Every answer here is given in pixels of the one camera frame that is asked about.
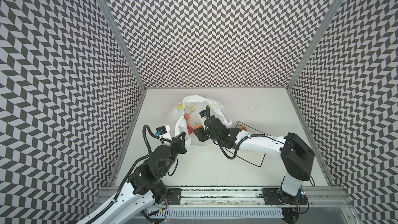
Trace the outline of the white plastic bag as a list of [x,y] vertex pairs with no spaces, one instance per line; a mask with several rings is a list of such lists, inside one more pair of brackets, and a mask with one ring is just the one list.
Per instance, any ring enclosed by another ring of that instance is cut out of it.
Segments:
[[209,106],[211,115],[216,116],[226,127],[232,126],[232,119],[225,113],[224,106],[213,99],[199,95],[189,95],[175,104],[167,117],[167,124],[170,126],[171,136],[175,137],[181,132],[186,133],[186,146],[206,146],[212,143],[208,140],[200,142],[195,134],[188,134],[187,127],[194,128],[196,125],[202,125],[199,112]]

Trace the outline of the red yellow fake apple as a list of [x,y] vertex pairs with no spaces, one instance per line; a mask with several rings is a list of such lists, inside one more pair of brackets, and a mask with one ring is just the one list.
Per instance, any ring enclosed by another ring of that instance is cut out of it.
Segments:
[[239,128],[243,131],[247,131],[247,128],[244,125],[240,125]]

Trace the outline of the red fake pepper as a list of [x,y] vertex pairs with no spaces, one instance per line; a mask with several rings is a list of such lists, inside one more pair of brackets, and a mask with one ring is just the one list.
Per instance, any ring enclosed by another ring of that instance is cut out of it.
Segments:
[[193,133],[193,128],[192,127],[187,127],[188,134],[191,135]]

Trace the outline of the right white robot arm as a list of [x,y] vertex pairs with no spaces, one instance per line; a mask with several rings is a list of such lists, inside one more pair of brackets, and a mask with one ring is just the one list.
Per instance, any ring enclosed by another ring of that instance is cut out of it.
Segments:
[[199,113],[202,126],[194,129],[201,142],[212,140],[224,156],[230,160],[238,157],[239,150],[258,151],[280,159],[286,169],[278,189],[264,189],[262,198],[266,205],[296,205],[308,202],[302,184],[312,179],[315,159],[314,151],[295,133],[272,137],[264,133],[249,133],[246,130],[226,127],[216,116],[210,114],[210,107]]

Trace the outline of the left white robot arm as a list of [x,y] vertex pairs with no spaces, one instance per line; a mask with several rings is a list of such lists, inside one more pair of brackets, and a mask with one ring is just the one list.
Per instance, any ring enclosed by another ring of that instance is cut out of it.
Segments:
[[166,200],[169,189],[162,178],[176,164],[178,155],[187,152],[186,132],[171,137],[165,125],[156,133],[145,125],[142,132],[148,154],[133,163],[116,193],[79,224],[125,224],[149,206]]

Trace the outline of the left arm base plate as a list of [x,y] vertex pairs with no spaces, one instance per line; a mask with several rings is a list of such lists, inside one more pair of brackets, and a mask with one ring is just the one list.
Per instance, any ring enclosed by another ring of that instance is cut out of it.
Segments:
[[158,196],[155,197],[156,204],[163,205],[180,205],[181,202],[181,188],[169,188],[161,192]]

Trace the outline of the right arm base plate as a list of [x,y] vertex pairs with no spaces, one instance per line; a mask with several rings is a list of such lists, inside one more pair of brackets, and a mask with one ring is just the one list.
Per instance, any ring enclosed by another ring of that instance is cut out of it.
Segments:
[[281,188],[263,188],[259,197],[266,205],[300,206],[308,204],[307,196],[298,190],[295,196],[285,193]]

